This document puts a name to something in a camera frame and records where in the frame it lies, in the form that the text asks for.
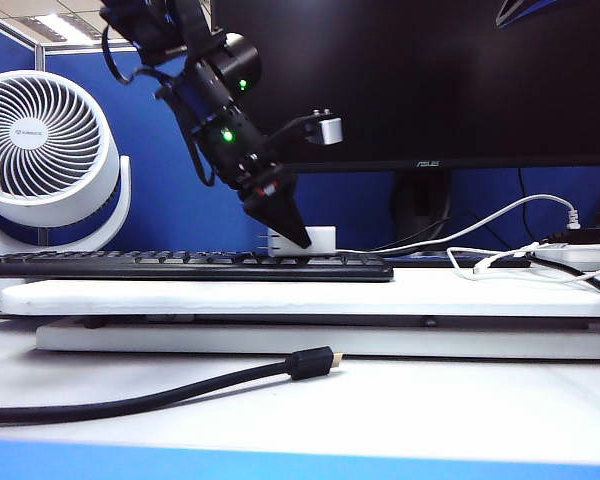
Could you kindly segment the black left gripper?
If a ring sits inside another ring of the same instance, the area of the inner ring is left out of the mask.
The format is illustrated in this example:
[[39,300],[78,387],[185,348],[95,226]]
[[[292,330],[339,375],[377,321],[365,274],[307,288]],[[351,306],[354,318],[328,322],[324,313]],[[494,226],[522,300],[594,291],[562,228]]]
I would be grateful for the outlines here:
[[217,175],[238,192],[245,213],[301,248],[311,245],[295,202],[297,176],[271,155],[214,153]]

